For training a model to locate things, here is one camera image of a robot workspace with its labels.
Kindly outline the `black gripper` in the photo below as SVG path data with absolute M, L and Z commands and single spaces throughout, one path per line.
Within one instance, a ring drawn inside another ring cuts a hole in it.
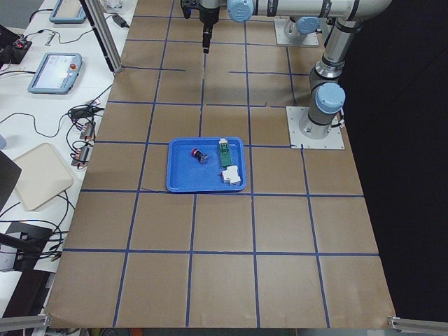
M 211 35 L 214 25 L 219 20 L 220 1 L 219 0 L 199 0 L 199 19 L 203 24 L 202 48 L 204 54 L 209 53 Z

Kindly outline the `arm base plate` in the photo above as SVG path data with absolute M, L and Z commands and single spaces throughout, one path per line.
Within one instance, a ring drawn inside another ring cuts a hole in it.
M 320 22 L 317 17 L 288 17 L 274 20 L 276 44 L 278 46 L 297 46 L 317 48 L 319 41 L 316 30 Z
M 293 149 L 344 150 L 339 120 L 335 116 L 329 125 L 316 125 L 308 116 L 307 106 L 287 106 L 286 115 Z

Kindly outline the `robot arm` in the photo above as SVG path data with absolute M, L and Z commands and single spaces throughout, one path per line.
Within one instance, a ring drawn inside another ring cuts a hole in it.
M 333 118 L 346 98 L 337 82 L 349 46 L 363 21 L 385 11 L 390 4 L 390 1 L 291 1 L 285 6 L 289 14 L 336 19 L 322 58 L 309 75 L 311 103 L 307 114 L 300 119 L 300 131 L 306 137 L 316 140 L 327 137 Z
M 350 20 L 356 14 L 358 5 L 358 1 L 182 1 L 181 9 L 186 19 L 193 10 L 199 12 L 199 20 L 203 24 L 202 48 L 207 54 L 221 6 L 227 8 L 227 14 L 235 22 L 246 22 L 255 15 L 269 18 L 278 15 L 343 17 Z

